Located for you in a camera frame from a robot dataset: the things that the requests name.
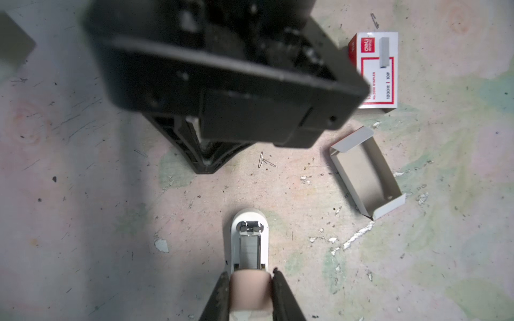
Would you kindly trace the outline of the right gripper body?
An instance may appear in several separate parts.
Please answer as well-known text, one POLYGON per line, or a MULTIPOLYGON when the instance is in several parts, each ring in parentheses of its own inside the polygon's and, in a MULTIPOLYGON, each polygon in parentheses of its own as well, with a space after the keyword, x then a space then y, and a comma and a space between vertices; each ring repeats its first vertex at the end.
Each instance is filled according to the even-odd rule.
POLYGON ((308 148, 369 85, 313 1, 91 1, 82 30, 117 107, 190 117, 203 139, 308 148))

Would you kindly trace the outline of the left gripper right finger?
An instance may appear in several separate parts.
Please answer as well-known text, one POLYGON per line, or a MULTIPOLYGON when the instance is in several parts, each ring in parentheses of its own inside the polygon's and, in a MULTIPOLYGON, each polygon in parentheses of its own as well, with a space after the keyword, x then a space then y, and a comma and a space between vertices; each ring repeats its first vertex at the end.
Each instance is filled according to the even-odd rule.
POLYGON ((283 273, 276 267, 272 278, 273 321, 306 321, 283 273))

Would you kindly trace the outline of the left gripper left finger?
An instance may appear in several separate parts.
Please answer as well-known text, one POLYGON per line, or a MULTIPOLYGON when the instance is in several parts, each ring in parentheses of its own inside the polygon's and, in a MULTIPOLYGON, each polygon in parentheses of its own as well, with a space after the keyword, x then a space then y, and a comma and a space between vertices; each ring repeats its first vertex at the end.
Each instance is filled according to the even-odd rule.
POLYGON ((229 319, 230 277, 227 272, 223 272, 214 286, 199 321, 229 321, 229 319))

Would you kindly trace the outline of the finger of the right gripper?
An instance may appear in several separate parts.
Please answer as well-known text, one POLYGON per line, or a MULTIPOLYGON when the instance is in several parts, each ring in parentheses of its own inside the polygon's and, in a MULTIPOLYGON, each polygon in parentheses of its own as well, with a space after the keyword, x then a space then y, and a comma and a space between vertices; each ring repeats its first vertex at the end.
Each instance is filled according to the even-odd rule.
POLYGON ((217 171, 238 153, 251 146, 252 143, 202 141, 200 143, 202 170, 217 171))
POLYGON ((181 153, 196 174, 208 174, 200 143, 191 123, 181 116, 143 116, 181 153))

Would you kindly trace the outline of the pink white mini stapler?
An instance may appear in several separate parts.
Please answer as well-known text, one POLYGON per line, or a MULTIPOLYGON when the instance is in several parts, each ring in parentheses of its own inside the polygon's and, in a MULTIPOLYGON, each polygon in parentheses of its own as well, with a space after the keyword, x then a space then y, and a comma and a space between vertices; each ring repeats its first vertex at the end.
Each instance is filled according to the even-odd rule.
POLYGON ((273 313, 269 233, 269 223, 257 209, 243 209, 232 220, 230 320, 264 320, 273 313))

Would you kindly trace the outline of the red staple box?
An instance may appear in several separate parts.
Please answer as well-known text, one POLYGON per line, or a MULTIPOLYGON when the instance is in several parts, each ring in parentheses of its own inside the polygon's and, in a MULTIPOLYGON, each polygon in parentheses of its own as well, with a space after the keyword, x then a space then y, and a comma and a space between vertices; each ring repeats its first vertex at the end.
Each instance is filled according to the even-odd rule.
POLYGON ((398 107, 398 44, 397 32, 360 32, 349 42, 349 58, 369 85, 361 109, 398 107))

